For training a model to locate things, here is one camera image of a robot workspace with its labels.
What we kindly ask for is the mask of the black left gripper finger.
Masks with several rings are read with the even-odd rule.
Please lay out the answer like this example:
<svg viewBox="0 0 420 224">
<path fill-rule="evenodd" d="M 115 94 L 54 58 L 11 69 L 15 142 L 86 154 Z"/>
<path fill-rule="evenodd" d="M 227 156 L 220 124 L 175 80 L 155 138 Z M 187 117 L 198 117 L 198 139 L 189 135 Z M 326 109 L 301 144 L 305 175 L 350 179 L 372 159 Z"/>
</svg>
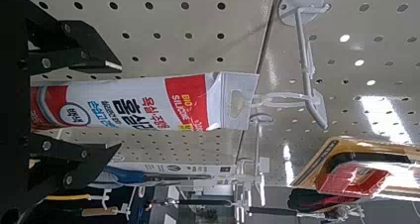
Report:
<svg viewBox="0 0 420 224">
<path fill-rule="evenodd" d="M 28 22 L 31 75 L 69 68 L 84 73 L 121 73 L 122 64 L 99 33 L 83 21 L 57 21 L 52 28 Z"/>
<path fill-rule="evenodd" d="M 59 190 L 82 189 L 110 163 L 122 144 L 80 145 L 32 134 L 29 154 L 38 159 L 29 169 L 29 199 L 34 203 Z"/>
</svg>

